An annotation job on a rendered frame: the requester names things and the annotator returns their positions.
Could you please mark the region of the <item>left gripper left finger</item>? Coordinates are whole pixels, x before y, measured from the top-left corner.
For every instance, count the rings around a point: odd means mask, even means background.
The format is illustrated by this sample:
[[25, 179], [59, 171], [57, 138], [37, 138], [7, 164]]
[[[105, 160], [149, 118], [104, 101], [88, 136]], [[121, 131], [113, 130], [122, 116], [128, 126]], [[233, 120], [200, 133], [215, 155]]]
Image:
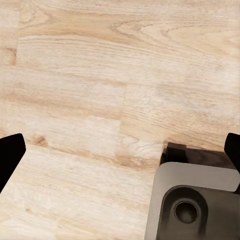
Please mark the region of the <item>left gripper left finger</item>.
[[0, 138], [0, 193], [26, 153], [22, 133]]

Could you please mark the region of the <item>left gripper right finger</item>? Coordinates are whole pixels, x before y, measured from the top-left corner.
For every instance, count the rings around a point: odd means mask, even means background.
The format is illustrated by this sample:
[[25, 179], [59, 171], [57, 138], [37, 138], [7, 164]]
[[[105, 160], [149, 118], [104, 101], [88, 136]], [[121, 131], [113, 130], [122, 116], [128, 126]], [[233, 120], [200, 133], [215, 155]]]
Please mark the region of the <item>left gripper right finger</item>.
[[240, 173], [240, 135], [229, 133], [227, 135], [224, 151]]

